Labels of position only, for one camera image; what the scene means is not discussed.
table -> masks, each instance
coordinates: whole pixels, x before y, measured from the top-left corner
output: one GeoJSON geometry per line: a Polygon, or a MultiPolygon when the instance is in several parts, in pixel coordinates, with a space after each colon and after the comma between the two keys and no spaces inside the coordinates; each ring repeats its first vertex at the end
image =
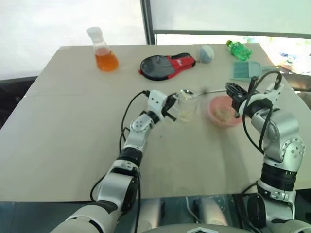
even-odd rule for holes
{"type": "MultiPolygon", "coordinates": [[[[136,93],[225,87],[235,58],[225,45],[212,47],[215,59],[210,64],[197,64],[162,82],[139,75],[140,62],[154,54],[194,55],[198,46],[113,46],[120,67],[112,73],[97,69],[92,47],[61,47],[0,131],[0,201],[89,200],[92,186],[118,156],[121,118],[136,93]]],[[[248,47],[251,60],[271,65],[258,44],[248,47]]],[[[267,78],[259,89],[271,82],[274,78],[267,78]]],[[[311,113],[285,79],[283,83],[278,105],[296,115],[308,146],[311,113]]],[[[125,125],[146,102],[140,97],[133,103],[125,125]]],[[[250,125],[248,129],[257,141],[259,133],[250,125]]],[[[307,150],[296,189],[311,187],[310,164],[307,150]]],[[[201,114],[188,124],[166,119],[148,139],[140,166],[142,197],[238,193],[260,177],[261,166],[262,155],[241,125],[222,129],[201,114]]]]}

white bottle cap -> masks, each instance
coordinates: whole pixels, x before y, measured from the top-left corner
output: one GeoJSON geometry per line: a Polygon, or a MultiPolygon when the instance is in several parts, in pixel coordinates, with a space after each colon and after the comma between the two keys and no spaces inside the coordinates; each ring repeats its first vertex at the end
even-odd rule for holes
{"type": "Polygon", "coordinates": [[[87,34],[92,39],[92,41],[99,41],[103,39],[103,32],[100,27],[88,28],[87,34]]]}

clear glass cup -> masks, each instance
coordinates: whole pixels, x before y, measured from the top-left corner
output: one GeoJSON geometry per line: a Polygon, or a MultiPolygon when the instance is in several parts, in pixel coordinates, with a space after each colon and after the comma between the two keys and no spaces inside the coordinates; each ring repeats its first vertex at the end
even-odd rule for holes
{"type": "Polygon", "coordinates": [[[181,122],[192,121],[198,108],[197,93],[193,90],[181,90],[178,94],[178,116],[181,122]]]}

green plastic bottle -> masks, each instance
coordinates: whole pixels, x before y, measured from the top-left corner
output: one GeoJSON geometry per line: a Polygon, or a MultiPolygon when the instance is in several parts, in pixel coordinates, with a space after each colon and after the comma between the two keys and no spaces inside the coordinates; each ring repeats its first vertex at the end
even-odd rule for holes
{"type": "Polygon", "coordinates": [[[227,46],[231,54],[241,61],[246,61],[252,54],[252,51],[240,42],[233,43],[231,40],[228,40],[227,46]]]}

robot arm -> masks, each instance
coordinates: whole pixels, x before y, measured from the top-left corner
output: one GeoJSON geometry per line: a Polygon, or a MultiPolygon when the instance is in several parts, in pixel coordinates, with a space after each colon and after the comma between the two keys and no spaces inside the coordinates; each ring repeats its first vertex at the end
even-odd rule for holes
{"type": "Polygon", "coordinates": [[[251,124],[263,135],[264,160],[261,178],[257,182],[258,194],[250,196],[247,206],[250,222],[257,228],[267,226],[274,233],[299,232],[298,226],[310,229],[309,224],[293,220],[294,183],[306,147],[298,135],[299,124],[295,116],[275,106],[283,88],[280,76],[264,94],[257,91],[250,93],[257,79],[251,81],[248,91],[234,83],[227,83],[226,88],[233,99],[236,116],[246,111],[251,124]],[[262,132],[266,119],[266,129],[262,132]]]}
{"type": "Polygon", "coordinates": [[[165,116],[176,120],[167,112],[176,101],[174,94],[166,96],[156,90],[146,94],[147,111],[131,123],[119,157],[99,184],[96,201],[77,210],[52,233],[113,233],[119,218],[132,209],[148,134],[165,116]]]}
{"type": "MultiPolygon", "coordinates": [[[[305,145],[298,136],[296,118],[274,106],[283,88],[278,80],[264,94],[250,92],[255,82],[245,91],[234,83],[227,83],[227,94],[238,117],[246,110],[252,125],[263,134],[264,163],[258,181],[259,193],[250,197],[250,221],[258,228],[268,226],[273,233],[299,233],[310,230],[307,223],[294,219],[293,190],[296,174],[305,154],[305,145]],[[260,211],[252,209],[259,206],[260,211]]],[[[134,205],[139,185],[139,166],[146,147],[146,139],[155,124],[165,116],[176,120],[167,111],[174,105],[174,94],[166,96],[159,91],[146,92],[148,108],[130,125],[130,133],[118,159],[99,184],[96,201],[80,208],[56,227],[52,233],[113,233],[119,218],[134,205]]],[[[242,233],[240,229],[208,224],[180,224],[148,231],[242,233]]]]}

